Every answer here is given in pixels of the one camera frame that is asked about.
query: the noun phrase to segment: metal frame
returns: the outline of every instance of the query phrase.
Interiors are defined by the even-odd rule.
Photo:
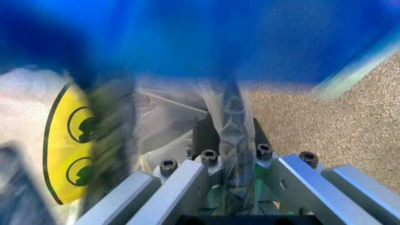
[[[264,181],[290,211],[306,208],[323,224],[380,224],[297,155],[273,160]]]
[[[209,189],[206,167],[185,160],[127,224],[175,224],[196,214]]]
[[[322,176],[383,224],[400,224],[400,196],[351,165],[323,170]]]
[[[134,172],[79,218],[75,225],[124,224],[160,186],[160,179]]]
[[[195,162],[201,162],[201,156],[197,156],[194,159]],[[210,178],[210,191],[207,193],[206,200],[201,205],[204,209],[216,209],[220,205],[222,198],[222,159],[220,156],[217,158],[215,165],[206,166],[208,170],[208,176]]]

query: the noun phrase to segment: yellow sticker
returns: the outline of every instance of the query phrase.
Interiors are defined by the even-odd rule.
[[[94,120],[84,93],[76,86],[64,86],[50,110],[43,143],[44,180],[59,204],[84,192],[92,165]]]

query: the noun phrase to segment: beige carpet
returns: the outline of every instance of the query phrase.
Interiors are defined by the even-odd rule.
[[[337,99],[257,90],[252,104],[279,154],[312,151],[327,166],[352,164],[400,193],[400,53]]]

